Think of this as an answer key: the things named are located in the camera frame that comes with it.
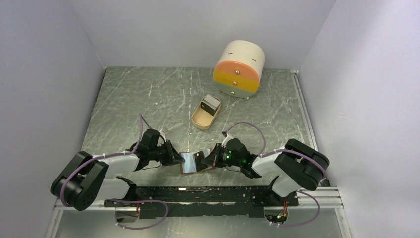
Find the beige oval card tray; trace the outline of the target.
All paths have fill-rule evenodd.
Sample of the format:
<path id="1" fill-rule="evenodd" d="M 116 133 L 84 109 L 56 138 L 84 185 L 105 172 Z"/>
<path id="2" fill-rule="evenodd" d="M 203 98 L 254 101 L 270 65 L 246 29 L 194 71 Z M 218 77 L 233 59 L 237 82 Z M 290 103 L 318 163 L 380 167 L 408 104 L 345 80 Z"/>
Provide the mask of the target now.
<path id="1" fill-rule="evenodd" d="M 206 130 L 206 129 L 209 129 L 211 127 L 211 125 L 213 124 L 216 116 L 218 115 L 218 112 L 220 110 L 221 105 L 220 105 L 219 109 L 216 111 L 216 114 L 214 116 L 212 116 L 212 115 L 210 115 L 209 113 L 205 112 L 203 109 L 200 108 L 200 102 L 199 102 L 199 105 L 197 106 L 197 108 L 195 109 L 195 111 L 193 112 L 193 114 L 191 116 L 191 121 L 192 121 L 192 124 L 195 127 L 199 128 L 201 130 Z"/>

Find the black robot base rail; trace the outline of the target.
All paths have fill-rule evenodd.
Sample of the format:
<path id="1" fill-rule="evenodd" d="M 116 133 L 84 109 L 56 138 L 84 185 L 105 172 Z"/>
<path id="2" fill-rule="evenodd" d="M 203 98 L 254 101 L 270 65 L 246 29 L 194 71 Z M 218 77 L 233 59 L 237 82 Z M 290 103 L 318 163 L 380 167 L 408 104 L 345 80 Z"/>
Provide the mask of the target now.
<path id="1" fill-rule="evenodd" d="M 139 186 L 135 200 L 161 200 L 167 207 L 150 202 L 139 206 L 140 219 L 169 217 L 237 216 L 265 217 L 265 208 L 282 209 L 298 206 L 296 192 L 285 198 L 278 196 L 269 185 L 250 186 Z"/>

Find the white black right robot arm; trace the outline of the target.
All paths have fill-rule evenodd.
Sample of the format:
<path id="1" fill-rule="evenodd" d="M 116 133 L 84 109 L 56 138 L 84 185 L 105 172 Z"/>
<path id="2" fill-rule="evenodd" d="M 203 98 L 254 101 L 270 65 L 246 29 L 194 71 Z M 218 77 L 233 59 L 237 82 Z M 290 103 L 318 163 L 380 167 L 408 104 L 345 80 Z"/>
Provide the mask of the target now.
<path id="1" fill-rule="evenodd" d="M 251 179 L 276 173 L 267 192 L 267 199 L 272 205 L 280 205 L 287 195 L 300 188 L 315 191 L 326 177 L 330 165 L 325 155 L 296 139 L 289 139 L 284 147 L 277 150 L 257 155 L 250 153 L 237 138 L 216 144 L 201 163 L 219 168 L 236 166 Z"/>

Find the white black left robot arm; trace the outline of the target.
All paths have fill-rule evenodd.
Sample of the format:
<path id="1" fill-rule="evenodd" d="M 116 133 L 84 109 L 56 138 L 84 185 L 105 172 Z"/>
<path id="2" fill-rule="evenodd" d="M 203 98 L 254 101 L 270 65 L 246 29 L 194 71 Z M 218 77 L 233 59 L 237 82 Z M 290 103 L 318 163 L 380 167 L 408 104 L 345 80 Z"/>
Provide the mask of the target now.
<path id="1" fill-rule="evenodd" d="M 139 171 L 151 161 L 172 166 L 181 164 L 184 159 L 159 131 L 147 129 L 123 152 L 109 155 L 76 153 L 52 182 L 50 192 L 64 206 L 78 211 L 101 200 L 115 200 L 131 206 L 138 198 L 137 186 L 120 174 Z"/>

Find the stack of credit cards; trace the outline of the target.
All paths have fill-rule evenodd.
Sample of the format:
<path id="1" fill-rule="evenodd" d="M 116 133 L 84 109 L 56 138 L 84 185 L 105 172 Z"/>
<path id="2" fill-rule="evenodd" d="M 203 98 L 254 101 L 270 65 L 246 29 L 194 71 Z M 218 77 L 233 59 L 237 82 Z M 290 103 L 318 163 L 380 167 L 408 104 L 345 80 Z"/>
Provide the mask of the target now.
<path id="1" fill-rule="evenodd" d="M 210 94 L 205 95 L 200 102 L 200 108 L 212 116 L 216 114 L 216 111 L 219 109 L 220 105 L 221 101 Z"/>

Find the brown leather card holder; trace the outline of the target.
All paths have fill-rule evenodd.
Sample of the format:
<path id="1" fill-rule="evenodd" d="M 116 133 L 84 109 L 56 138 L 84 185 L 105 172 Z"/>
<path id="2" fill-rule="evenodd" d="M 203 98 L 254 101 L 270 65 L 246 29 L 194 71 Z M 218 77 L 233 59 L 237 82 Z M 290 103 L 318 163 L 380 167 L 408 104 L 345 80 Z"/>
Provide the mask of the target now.
<path id="1" fill-rule="evenodd" d="M 191 175 L 215 169 L 215 166 L 202 163 L 202 160 L 211 152 L 211 148 L 196 152 L 181 152 L 180 156 L 184 159 L 184 161 L 181 163 L 180 173 L 182 175 Z"/>

